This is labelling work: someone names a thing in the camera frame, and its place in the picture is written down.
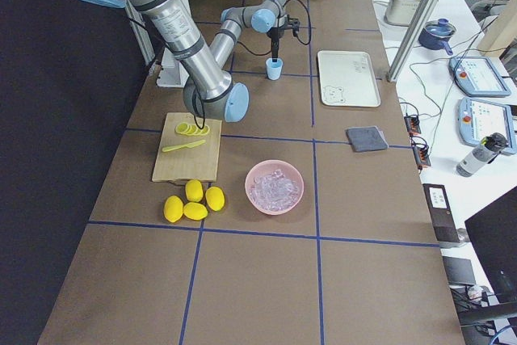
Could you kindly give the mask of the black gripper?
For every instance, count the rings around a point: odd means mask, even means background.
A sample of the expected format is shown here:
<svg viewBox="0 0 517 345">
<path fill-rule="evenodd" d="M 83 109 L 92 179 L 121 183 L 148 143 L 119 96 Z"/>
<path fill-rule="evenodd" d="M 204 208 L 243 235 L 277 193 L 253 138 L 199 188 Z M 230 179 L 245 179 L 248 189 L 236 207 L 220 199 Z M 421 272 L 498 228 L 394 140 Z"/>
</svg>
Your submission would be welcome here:
<svg viewBox="0 0 517 345">
<path fill-rule="evenodd" d="M 278 53 L 280 49 L 280 39 L 284 36 L 284 29 L 282 27 L 272 27 L 267 36 L 271 40 L 271 64 L 278 64 Z"/>
</svg>

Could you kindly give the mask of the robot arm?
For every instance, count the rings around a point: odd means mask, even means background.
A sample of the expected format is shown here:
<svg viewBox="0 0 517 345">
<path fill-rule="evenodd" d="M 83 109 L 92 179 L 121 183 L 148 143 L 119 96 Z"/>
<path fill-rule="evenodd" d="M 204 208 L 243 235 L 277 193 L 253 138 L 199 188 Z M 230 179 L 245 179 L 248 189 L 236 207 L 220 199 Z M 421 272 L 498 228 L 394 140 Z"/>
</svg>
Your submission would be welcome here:
<svg viewBox="0 0 517 345">
<path fill-rule="evenodd" d="M 183 0 L 82 0 L 100 6 L 123 8 L 131 3 L 157 28 L 175 60 L 189 78 L 183 89 L 187 110 L 199 118 L 238 122 L 248 110 L 247 87 L 234 82 L 223 66 L 232 53 L 242 30 L 251 27 L 273 36 L 286 27 L 287 0 L 263 0 L 257 6 L 232 7 L 223 11 L 221 28 L 207 44 Z"/>
</svg>

